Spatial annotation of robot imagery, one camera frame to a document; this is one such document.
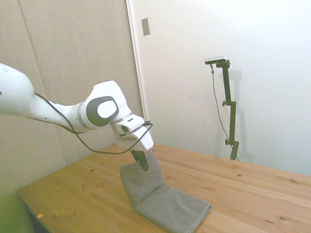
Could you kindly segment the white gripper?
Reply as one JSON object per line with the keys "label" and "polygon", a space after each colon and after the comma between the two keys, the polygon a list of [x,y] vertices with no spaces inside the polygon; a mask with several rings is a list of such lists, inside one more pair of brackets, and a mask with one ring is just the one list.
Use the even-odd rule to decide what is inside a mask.
{"label": "white gripper", "polygon": [[144,171],[147,171],[149,167],[143,151],[149,151],[154,146],[153,139],[147,130],[147,127],[141,126],[125,136],[116,135],[117,146],[126,150],[131,148],[133,158],[140,162]]}

